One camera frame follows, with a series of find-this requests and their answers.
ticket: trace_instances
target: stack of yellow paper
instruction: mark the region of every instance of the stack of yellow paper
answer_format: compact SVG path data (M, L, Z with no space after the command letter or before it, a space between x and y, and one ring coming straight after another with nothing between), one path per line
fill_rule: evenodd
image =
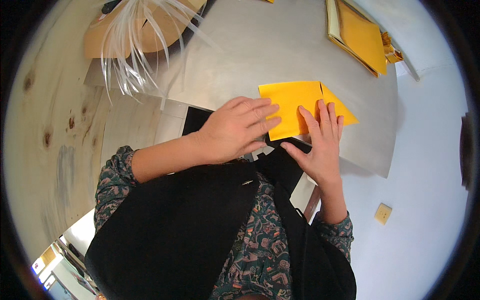
M387 74L378 25L368 21L342 0L326 0L328 37L358 59L376 77Z
M318 100L320 99L323 99L325 104L335 103L335 113L337 116L344 116L344 126L359 122L348 108L319 81L265 84L260 85L258 90L262 98L270 98L273 104L280 106L274 115L268 117L268 119L277 116L282 118L282 122L268 132L271 141L308 133L307 124L298 107L302 105L318 120Z

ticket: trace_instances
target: folder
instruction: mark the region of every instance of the folder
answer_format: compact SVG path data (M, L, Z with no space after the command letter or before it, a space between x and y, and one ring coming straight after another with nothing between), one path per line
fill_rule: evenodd
M342 0L326 0L328 38L355 57L373 75L387 74L380 28Z

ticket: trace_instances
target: hand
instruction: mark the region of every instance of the hand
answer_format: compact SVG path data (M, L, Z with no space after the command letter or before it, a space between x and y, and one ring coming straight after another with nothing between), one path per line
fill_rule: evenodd
M318 101L320 120L300 106L300 114L305 118L310 137L312 150L305 154L290 143L281 146L294 158L300 168L307 173L322 189L327 185L341 182L339 171L339 143L343 131L343 116L335 115L335 104L329 103L328 109L323 100Z
M192 133L210 164L221 164L253 152L266 144L255 138L281 122L280 117L265 120L278 111L269 98L234 98L212 113L203 127Z

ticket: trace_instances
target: person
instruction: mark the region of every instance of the person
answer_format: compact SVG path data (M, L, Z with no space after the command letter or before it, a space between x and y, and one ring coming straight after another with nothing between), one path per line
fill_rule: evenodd
M339 172L343 116L299 107L312 139L253 163L277 126L268 98L237 97L200 130L102 168L87 269L107 299L354 299L352 223ZM321 190L309 225L289 198L303 172Z

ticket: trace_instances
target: wrist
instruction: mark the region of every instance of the wrist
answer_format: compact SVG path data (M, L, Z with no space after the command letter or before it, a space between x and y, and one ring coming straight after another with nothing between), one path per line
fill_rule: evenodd
M330 198L330 195L343 194L343 181L340 176L331 178L330 180L316 182L321 190L321 195L324 197L327 196L327 198Z
M206 149L204 139L199 132L189 133L182 138L185 138L187 143L185 146L190 149L194 160L197 162L196 165L211 165L214 163L210 157L211 153Z

